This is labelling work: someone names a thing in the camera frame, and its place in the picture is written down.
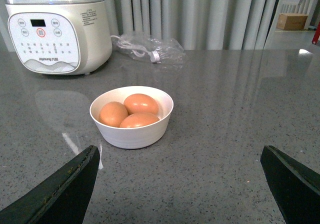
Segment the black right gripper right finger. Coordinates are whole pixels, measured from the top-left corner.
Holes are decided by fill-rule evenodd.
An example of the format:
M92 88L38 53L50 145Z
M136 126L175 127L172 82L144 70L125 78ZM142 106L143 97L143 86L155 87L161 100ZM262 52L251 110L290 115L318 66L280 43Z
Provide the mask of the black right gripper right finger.
M260 162L284 221L318 224L320 175L271 145L264 146Z

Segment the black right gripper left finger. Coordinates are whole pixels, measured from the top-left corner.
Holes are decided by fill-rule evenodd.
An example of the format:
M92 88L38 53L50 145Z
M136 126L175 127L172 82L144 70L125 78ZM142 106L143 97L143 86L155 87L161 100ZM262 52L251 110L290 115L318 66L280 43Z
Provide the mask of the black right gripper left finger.
M81 224L100 163L90 145L24 196L1 210L2 224Z

